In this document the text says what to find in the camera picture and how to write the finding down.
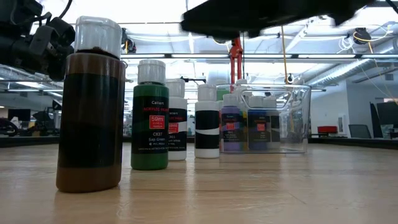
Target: clear plastic bin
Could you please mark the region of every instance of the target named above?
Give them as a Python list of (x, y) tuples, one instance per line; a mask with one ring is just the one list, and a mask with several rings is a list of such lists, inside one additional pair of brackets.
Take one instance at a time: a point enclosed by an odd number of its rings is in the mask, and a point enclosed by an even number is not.
[(239, 100), (221, 113), (223, 153), (306, 153), (311, 87), (242, 84), (229, 87)]

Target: brown paint bottle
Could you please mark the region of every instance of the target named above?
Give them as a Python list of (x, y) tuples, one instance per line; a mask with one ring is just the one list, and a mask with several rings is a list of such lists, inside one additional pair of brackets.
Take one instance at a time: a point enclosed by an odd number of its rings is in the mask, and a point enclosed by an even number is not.
[(124, 80), (122, 31), (104, 18), (80, 17), (75, 53), (67, 58), (57, 187), (94, 192), (121, 178)]

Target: purple paint bottle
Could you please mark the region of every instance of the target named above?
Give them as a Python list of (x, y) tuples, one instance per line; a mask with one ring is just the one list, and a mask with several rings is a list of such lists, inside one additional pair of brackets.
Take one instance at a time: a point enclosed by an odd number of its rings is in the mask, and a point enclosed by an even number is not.
[(221, 109), (221, 129), (223, 132), (223, 152), (243, 151), (243, 127), (240, 122), (239, 100), (237, 94), (223, 96)]

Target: green paint bottle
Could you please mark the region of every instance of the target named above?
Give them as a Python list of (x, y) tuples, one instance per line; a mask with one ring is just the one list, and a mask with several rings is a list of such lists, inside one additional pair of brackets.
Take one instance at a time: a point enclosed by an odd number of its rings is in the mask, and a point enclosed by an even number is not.
[(165, 169), (169, 162), (169, 89), (164, 85), (166, 64), (142, 60), (132, 100), (131, 167)]

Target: wooden table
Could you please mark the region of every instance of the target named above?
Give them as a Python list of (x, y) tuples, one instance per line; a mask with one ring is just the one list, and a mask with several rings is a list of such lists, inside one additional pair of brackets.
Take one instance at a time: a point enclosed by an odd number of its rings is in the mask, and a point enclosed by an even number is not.
[(0, 223), (397, 223), (398, 151), (311, 144), (307, 155), (222, 155), (133, 171), (119, 187), (55, 188), (57, 146), (0, 149)]

